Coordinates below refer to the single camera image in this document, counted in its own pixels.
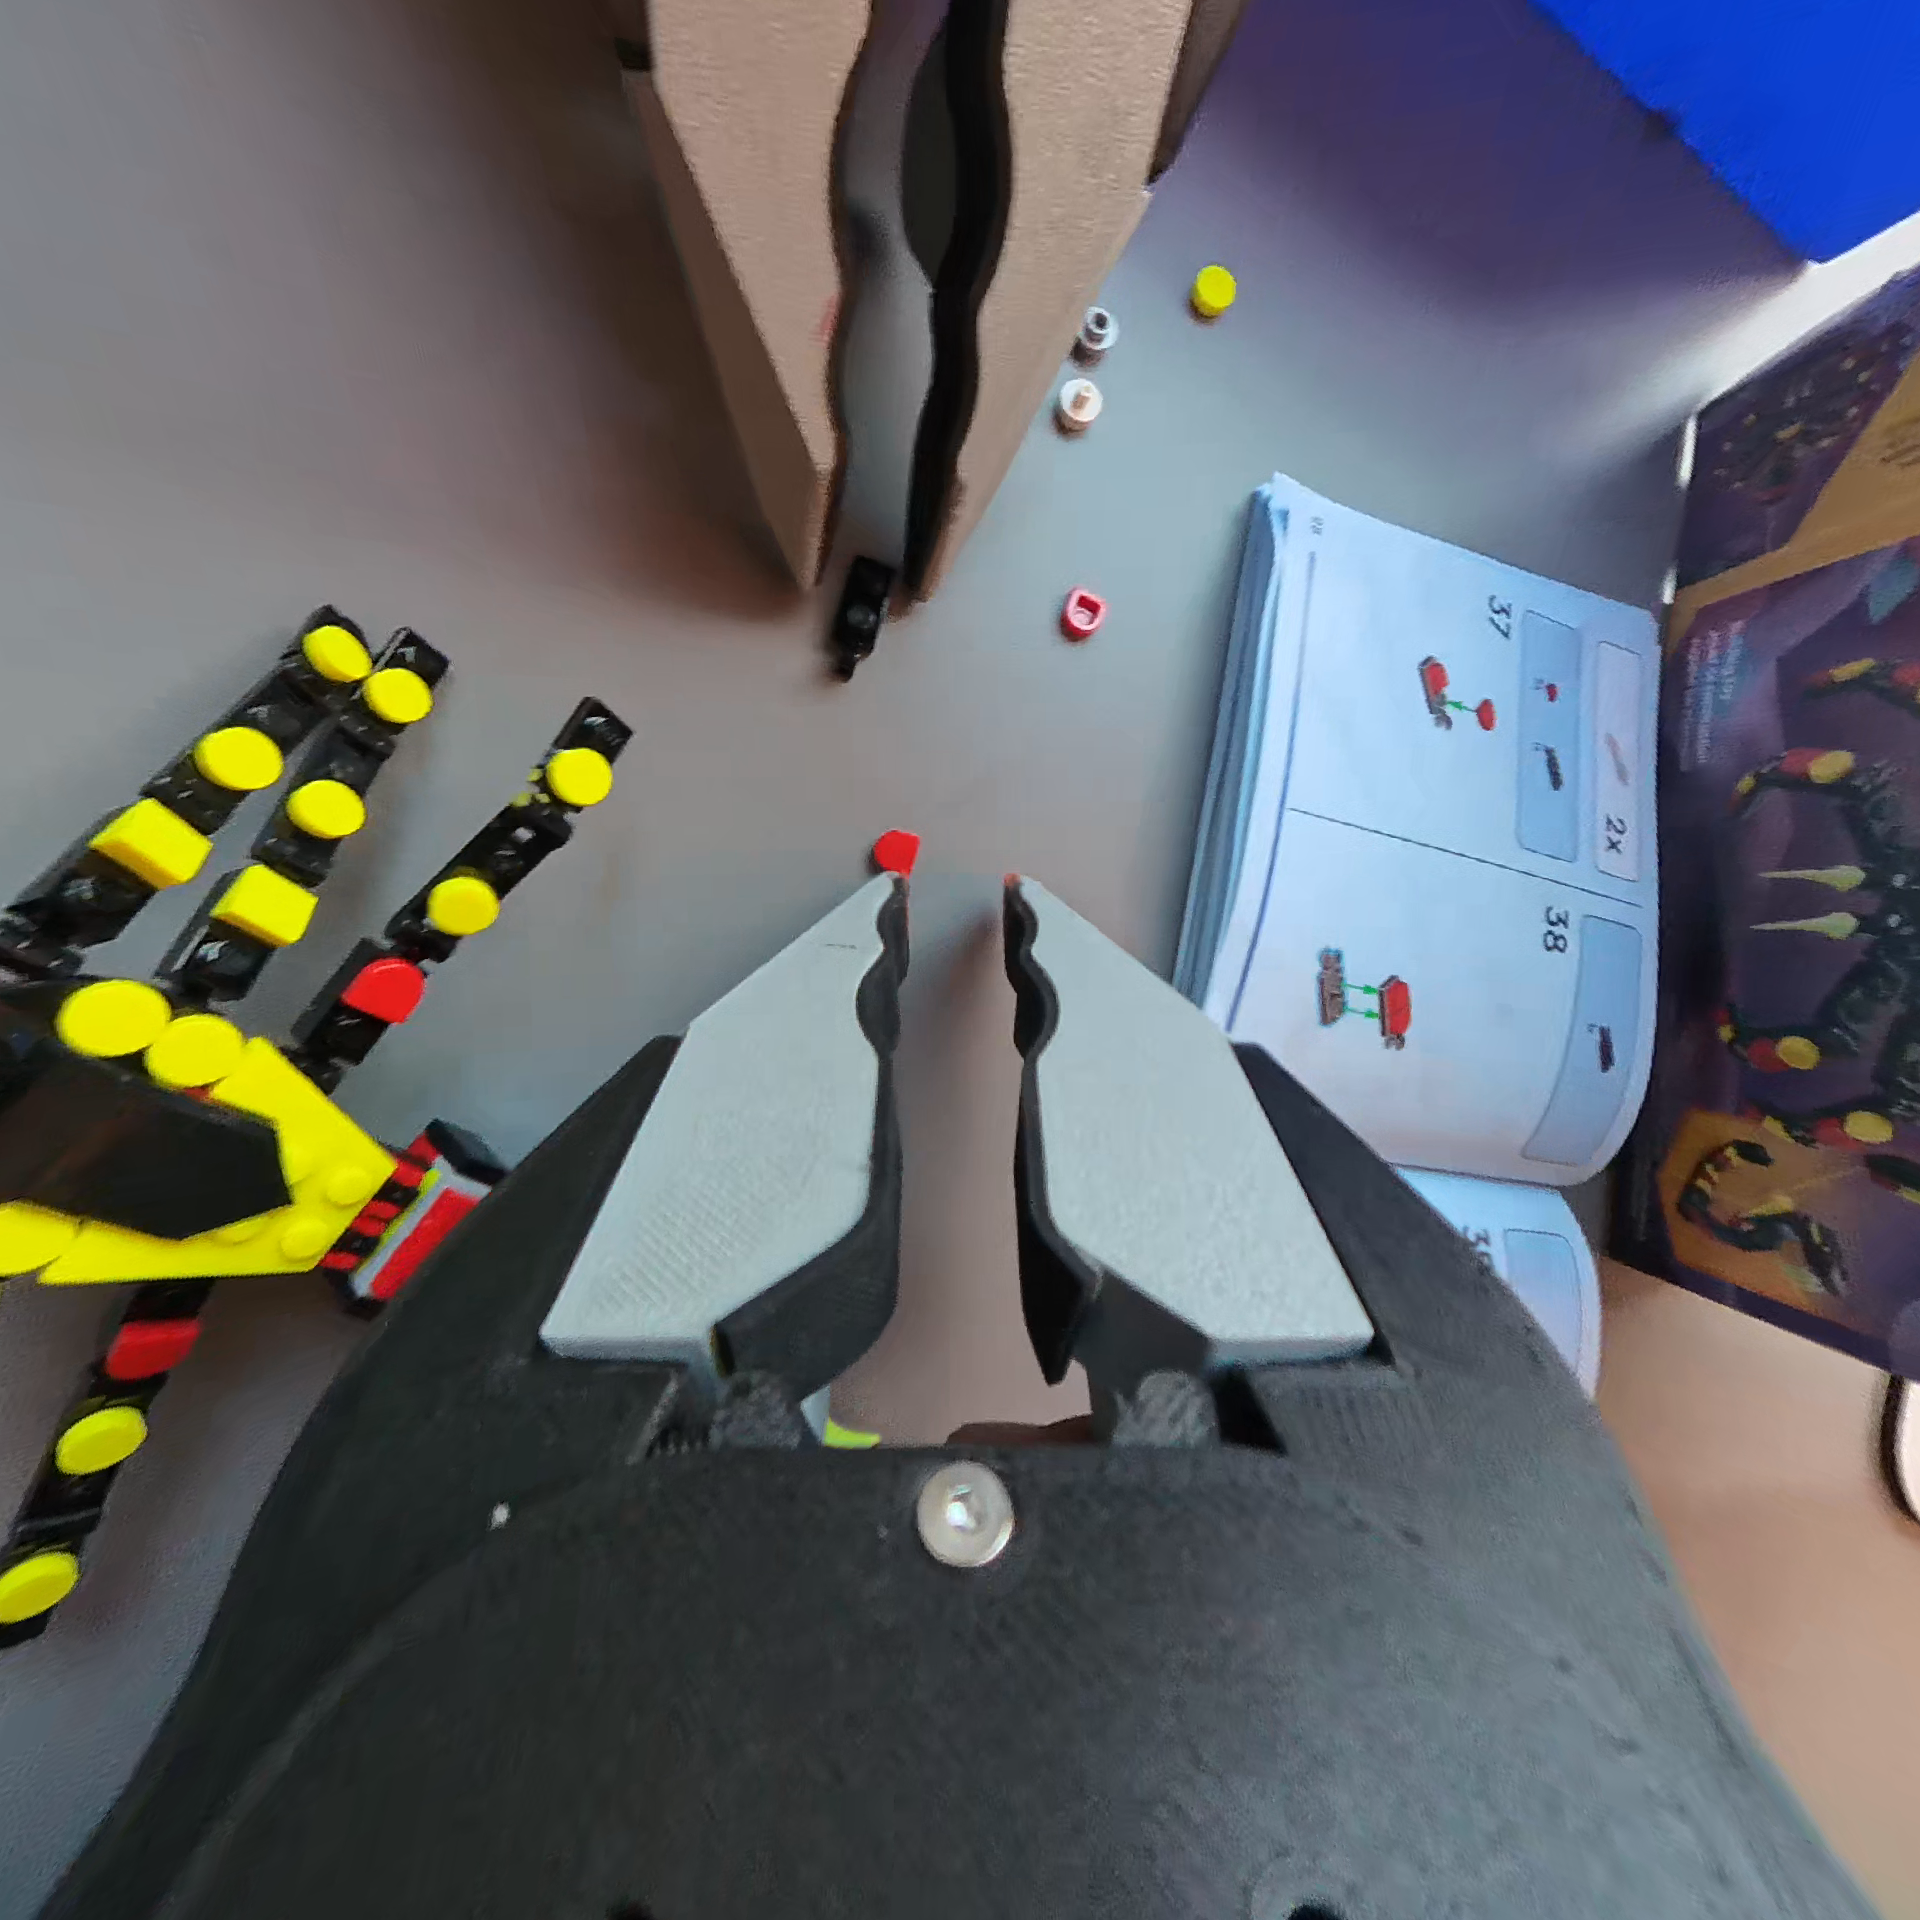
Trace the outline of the blue plastic crate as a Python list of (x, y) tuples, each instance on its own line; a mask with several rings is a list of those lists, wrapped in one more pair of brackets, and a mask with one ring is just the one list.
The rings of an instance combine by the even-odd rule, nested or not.
[(1919, 210), (1915, 2), (1543, 2), (1800, 259)]

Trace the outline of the purple lego box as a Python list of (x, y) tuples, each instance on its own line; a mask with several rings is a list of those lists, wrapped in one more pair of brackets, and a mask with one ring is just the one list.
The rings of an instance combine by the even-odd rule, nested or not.
[(1697, 415), (1615, 1254), (1915, 1379), (1919, 274)]

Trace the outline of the small black lego piece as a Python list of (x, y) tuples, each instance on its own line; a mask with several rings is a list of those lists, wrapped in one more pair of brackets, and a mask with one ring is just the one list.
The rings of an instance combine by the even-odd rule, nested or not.
[(896, 593), (896, 567), (853, 556), (825, 637), (827, 669), (841, 683), (873, 659)]

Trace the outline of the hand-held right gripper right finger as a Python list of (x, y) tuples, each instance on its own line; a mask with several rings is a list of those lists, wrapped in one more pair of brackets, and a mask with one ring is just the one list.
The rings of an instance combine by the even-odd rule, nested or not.
[(1226, 1033), (1032, 878), (1015, 989), (1017, 1270), (1043, 1375), (1349, 1361), (1377, 1326)]

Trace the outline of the black and yellow lego model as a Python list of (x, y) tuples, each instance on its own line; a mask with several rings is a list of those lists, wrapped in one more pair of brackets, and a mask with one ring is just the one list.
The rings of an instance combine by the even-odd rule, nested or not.
[(448, 659), (317, 607), (236, 703), (4, 906), (4, 1282), (129, 1290), (51, 1429), (3, 1549), (3, 1645), (84, 1571), (154, 1404), (226, 1279), (323, 1276), (377, 1315), (506, 1180), (432, 1121), (391, 1146), (338, 1101), (432, 970), (603, 805), (633, 726), (580, 699), (512, 799), (357, 942), (288, 1039), (233, 1011), (311, 927), (369, 793), (434, 710)]

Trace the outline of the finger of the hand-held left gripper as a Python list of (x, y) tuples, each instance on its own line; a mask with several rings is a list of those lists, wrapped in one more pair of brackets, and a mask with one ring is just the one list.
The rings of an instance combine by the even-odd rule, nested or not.
[(931, 277), (907, 601), (943, 588), (1145, 213), (1192, 20), (1189, 2), (947, 9), (952, 227)]
[(752, 502), (811, 590), (857, 465), (873, 238), (849, 170), (882, 5), (640, 2), (620, 20), (620, 77)]

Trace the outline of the lego instruction booklet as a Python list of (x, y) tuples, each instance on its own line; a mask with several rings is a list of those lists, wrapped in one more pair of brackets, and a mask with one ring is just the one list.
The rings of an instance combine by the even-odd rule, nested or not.
[(1224, 666), (1176, 988), (1371, 1146), (1595, 1389), (1565, 1188), (1648, 1091), (1653, 610), (1277, 474)]

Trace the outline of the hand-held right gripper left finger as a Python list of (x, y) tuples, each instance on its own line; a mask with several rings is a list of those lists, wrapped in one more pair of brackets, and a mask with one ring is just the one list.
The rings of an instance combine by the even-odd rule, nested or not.
[(825, 1404), (899, 1297), (905, 973), (907, 878), (880, 874), (587, 1097), (547, 1361)]

